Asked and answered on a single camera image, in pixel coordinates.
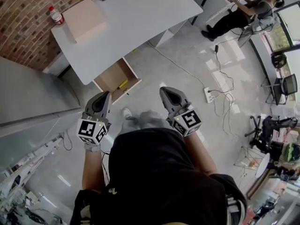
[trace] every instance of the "gray pants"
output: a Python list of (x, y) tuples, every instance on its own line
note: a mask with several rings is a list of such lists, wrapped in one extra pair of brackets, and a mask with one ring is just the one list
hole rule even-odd
[(157, 112), (147, 111), (141, 113), (139, 117), (127, 117), (122, 124), (122, 129), (118, 135), (133, 132), (144, 128), (170, 128), (170, 124)]

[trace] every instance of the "shirt sleeve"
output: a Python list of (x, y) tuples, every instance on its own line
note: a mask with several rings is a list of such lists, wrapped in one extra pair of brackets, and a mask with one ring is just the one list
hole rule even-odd
[(245, 210), (247, 210), (247, 201), (231, 176), (225, 174), (212, 174), (210, 177), (223, 184), (226, 194), (240, 200), (245, 205)]
[(261, 1), (256, 6), (254, 6), (253, 9), (255, 13), (258, 15), (268, 13), (269, 11), (272, 10), (271, 7), (266, 2), (263, 1)]
[(92, 224), (91, 223), (91, 207), (95, 201), (101, 201), (101, 195), (92, 190), (79, 191), (75, 199), (75, 207), (70, 221), (70, 225)]

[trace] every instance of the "white cable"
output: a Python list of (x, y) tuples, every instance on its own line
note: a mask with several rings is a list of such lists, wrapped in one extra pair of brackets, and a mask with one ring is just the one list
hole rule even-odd
[(154, 47), (149, 41), (148, 41), (148, 44), (153, 47), (156, 51), (158, 51), (162, 56), (164, 56), (165, 58), (167, 58), (169, 61), (171, 61), (172, 63), (174, 63), (177, 67), (181, 68), (183, 71), (185, 71), (186, 73), (190, 74), (191, 76), (193, 76), (194, 78), (198, 79), (199, 82), (201, 82), (202, 86), (204, 88), (206, 88), (203, 84), (203, 82), (196, 76), (192, 75), (191, 73), (189, 73), (187, 70), (185, 70), (184, 68), (182, 68), (181, 66), (179, 66), (176, 62), (174, 62), (172, 59), (168, 58), (167, 56), (163, 55), (156, 47)]
[[(223, 112), (222, 112), (222, 114), (218, 114), (217, 111), (216, 111), (216, 99), (217, 99), (219, 96), (221, 96), (221, 95), (224, 95), (224, 96), (225, 96), (225, 97), (224, 97), (224, 101), (223, 101)], [(225, 115), (224, 115), (224, 112), (225, 112), (225, 101), (226, 101), (226, 99), (228, 100), (229, 108), (228, 108), (227, 112), (226, 112)], [(233, 96), (232, 96), (230, 93), (221, 93), (221, 94), (219, 94), (218, 96), (216, 96), (216, 97), (214, 98), (214, 104), (215, 104), (215, 114), (216, 114), (218, 117), (224, 116), (224, 117), (223, 117), (223, 131), (224, 131), (227, 135), (233, 135), (233, 136), (236, 136), (235, 134), (232, 133), (232, 131), (231, 131), (231, 126), (230, 126), (230, 110), (231, 110), (231, 108), (232, 108), (232, 106), (233, 106), (233, 100), (234, 100), (234, 99), (233, 99)], [(224, 125), (225, 125), (225, 118), (226, 118), (226, 115), (227, 115), (227, 114), (228, 114), (228, 126), (229, 126), (229, 131), (230, 131), (230, 133), (226, 132), (226, 131), (225, 131), (225, 128), (224, 128)]]

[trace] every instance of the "brick wall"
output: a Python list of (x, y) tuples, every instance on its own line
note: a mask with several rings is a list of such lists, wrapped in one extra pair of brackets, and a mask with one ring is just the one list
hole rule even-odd
[(59, 54), (49, 7), (60, 12), (82, 0), (0, 0), (0, 56), (43, 70)]

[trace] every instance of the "cardboard box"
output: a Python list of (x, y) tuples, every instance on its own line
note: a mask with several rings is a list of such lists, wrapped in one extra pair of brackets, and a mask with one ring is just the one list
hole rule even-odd
[(82, 43), (105, 30), (105, 17), (92, 0), (83, 0), (63, 13), (65, 21), (77, 43)]

